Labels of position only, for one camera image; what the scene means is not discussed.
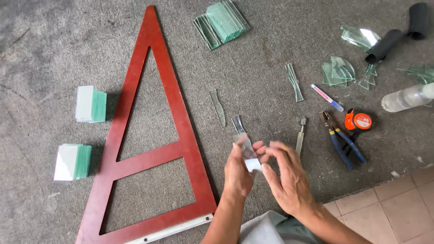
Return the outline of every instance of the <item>blue pliers handle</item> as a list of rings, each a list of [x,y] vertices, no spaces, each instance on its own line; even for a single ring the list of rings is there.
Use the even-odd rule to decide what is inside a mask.
[[[366,163],[366,159],[360,153],[359,149],[356,147],[354,142],[347,135],[345,135],[339,128],[335,128],[335,130],[329,130],[329,133],[330,133],[330,138],[332,139],[333,146],[335,147],[335,149],[338,152],[339,156],[341,157],[342,161],[347,166],[348,170],[353,170],[354,167],[353,167],[353,164],[351,163],[350,159],[345,154],[344,150],[342,150],[341,145],[338,142],[338,136],[336,135],[336,133],[342,139],[344,139],[344,141],[346,143],[348,143],[348,145],[353,149],[354,153],[356,154],[356,156],[360,160],[360,162]]]

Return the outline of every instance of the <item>red wooden triangle frame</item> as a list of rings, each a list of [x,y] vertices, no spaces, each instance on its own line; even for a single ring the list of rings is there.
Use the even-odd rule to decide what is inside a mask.
[[[117,162],[149,47],[154,53],[179,141]],[[165,214],[100,235],[113,181],[184,158],[196,202]],[[154,6],[148,6],[127,70],[101,163],[90,191],[76,244],[120,244],[214,213],[216,203]]]

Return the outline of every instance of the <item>white cloth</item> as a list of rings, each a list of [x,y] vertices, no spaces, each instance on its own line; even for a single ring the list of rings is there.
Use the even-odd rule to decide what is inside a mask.
[[[239,244],[323,244],[295,218],[268,211],[241,226]]]

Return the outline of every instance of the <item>hand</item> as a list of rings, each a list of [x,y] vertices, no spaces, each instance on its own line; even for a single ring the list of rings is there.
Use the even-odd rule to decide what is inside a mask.
[[[270,147],[266,148],[263,156],[264,161],[270,156],[277,159],[280,182],[268,164],[262,164],[262,171],[280,207],[294,217],[312,210],[316,203],[310,194],[306,172],[301,166],[298,153],[281,142],[270,142]]]
[[[252,190],[253,181],[242,159],[243,150],[241,147],[243,142],[240,140],[232,144],[232,151],[224,167],[224,189],[233,194],[247,197]],[[265,153],[266,146],[264,146],[263,141],[259,141],[253,143],[252,148],[257,155],[262,155]]]

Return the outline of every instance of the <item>plastic bottle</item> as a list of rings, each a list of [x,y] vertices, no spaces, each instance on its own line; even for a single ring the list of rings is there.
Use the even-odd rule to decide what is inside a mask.
[[[421,105],[434,99],[434,83],[414,85],[404,90],[385,95],[381,106],[388,112],[398,112]]]

